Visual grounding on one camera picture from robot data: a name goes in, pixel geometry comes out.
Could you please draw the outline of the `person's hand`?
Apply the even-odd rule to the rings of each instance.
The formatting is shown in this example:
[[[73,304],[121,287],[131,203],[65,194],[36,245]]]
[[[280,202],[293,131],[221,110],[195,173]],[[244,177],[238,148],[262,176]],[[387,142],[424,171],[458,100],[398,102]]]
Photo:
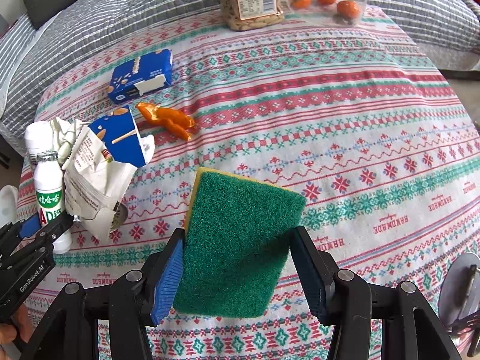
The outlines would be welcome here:
[[[19,329],[20,337],[24,342],[28,342],[32,336],[32,324],[29,319],[28,308],[21,305],[13,316],[14,324],[1,324],[1,344],[9,344],[17,336]]]

